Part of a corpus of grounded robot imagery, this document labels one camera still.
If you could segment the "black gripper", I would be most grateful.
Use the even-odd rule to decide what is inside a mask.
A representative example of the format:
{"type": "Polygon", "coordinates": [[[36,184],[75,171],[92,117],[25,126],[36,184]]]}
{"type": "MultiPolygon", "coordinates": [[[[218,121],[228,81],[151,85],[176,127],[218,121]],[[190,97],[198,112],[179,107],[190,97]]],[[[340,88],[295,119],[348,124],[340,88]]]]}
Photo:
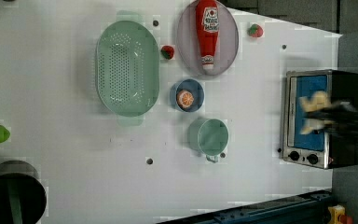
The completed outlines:
{"type": "Polygon", "coordinates": [[[312,133],[330,133],[337,137],[358,141],[358,109],[349,102],[338,102],[329,107],[305,113],[306,128],[312,133]]]}

